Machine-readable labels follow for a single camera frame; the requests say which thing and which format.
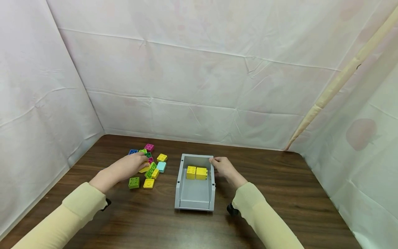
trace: light blue brick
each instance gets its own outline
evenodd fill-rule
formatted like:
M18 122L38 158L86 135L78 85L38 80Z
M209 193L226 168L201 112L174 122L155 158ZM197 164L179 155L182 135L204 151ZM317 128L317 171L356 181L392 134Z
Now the light blue brick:
M156 167L159 172L163 173L166 168L166 162L158 162L158 166Z

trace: beige sleeve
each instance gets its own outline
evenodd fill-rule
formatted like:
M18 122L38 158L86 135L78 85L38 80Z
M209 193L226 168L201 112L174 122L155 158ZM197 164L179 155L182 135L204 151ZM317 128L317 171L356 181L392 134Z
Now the beige sleeve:
M12 249L60 249L107 205L105 195L83 183Z
M267 249L304 249L292 230L252 183L238 188L232 205L240 211Z

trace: wooden table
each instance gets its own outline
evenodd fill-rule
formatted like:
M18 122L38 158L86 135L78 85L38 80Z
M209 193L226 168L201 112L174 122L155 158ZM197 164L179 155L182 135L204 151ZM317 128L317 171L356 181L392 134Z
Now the wooden table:
M115 135L95 143L7 235L1 248L13 246L81 183L146 143L155 145L154 157L168 156L155 187L142 188L143 174L139 174L139 189L129 190L128 181L117 184L107 194L112 205L98 212L65 248L265 248L244 219L226 211L234 191L224 179L216 179L213 213L174 209L182 153L228 157L260 189L306 249L361 248L299 154Z

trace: left hand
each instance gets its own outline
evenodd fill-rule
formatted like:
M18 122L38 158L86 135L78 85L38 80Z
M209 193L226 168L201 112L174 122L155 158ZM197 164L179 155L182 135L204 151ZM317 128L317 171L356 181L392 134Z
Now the left hand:
M132 177L138 171L148 166L148 158L143 152L138 152L120 158L104 170L108 170L120 182Z
M143 152L127 155L101 170L89 183L105 194L116 183L130 178L147 166L148 158Z

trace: gray plastic box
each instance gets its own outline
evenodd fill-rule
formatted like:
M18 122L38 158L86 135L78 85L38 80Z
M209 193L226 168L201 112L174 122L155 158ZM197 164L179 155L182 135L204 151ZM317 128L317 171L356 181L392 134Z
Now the gray plastic box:
M214 167L209 162L213 156L182 154L179 165L175 209L214 211L216 184ZM207 168L206 180L187 179L188 166Z

